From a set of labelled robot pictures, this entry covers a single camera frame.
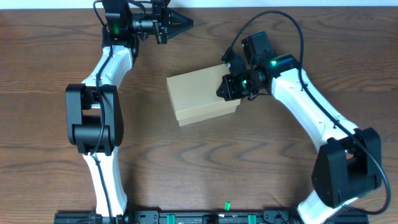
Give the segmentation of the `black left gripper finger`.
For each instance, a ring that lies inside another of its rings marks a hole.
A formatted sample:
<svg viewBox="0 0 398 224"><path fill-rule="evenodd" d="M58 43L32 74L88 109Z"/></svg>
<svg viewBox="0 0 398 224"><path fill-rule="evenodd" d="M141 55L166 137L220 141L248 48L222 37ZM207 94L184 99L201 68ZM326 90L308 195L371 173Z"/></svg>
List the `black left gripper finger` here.
<svg viewBox="0 0 398 224"><path fill-rule="evenodd" d="M180 23L180 24L172 24L167 27L167 39L170 40L175 36L179 35L186 30L189 30L193 27L193 21L190 20L188 22Z"/></svg>
<svg viewBox="0 0 398 224"><path fill-rule="evenodd" d="M193 27L193 19L186 17L173 9L167 9L169 15L169 28L189 28Z"/></svg>

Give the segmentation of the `cardboard box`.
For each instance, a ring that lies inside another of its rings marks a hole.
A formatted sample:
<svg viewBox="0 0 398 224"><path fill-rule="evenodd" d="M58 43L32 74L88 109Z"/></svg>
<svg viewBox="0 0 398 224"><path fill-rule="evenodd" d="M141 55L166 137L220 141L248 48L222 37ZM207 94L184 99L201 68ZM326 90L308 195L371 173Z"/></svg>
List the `cardboard box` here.
<svg viewBox="0 0 398 224"><path fill-rule="evenodd" d="M225 101L216 95L222 76L229 70L224 64L167 78L167 90L179 126L234 113L240 100Z"/></svg>

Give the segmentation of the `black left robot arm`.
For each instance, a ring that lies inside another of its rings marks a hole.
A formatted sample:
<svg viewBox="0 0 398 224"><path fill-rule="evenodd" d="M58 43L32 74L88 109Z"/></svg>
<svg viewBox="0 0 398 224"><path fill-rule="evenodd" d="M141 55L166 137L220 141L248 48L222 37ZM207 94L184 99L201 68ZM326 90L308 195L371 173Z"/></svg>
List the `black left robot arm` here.
<svg viewBox="0 0 398 224"><path fill-rule="evenodd" d="M118 90L139 55L139 42L153 35L157 44L194 26L193 19L169 8L168 1L101 0L102 56L92 73L65 90L67 133L86 161L96 194L88 213L58 213L55 223L125 223L127 195L118 151L124 123Z"/></svg>

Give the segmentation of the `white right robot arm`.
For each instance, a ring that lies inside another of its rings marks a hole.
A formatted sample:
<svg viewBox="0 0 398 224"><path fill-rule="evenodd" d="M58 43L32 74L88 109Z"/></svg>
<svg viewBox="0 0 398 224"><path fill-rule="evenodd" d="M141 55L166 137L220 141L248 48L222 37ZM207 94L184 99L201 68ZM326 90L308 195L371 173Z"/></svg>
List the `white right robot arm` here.
<svg viewBox="0 0 398 224"><path fill-rule="evenodd" d="M243 98L274 97L292 113L317 150L313 191L290 221L362 220L368 211L352 203L389 184L382 169L378 133L359 128L339 113L311 83L302 59L278 54L265 32L250 35L241 44L244 55L228 48L221 65L167 79L179 125L232 113Z"/></svg>

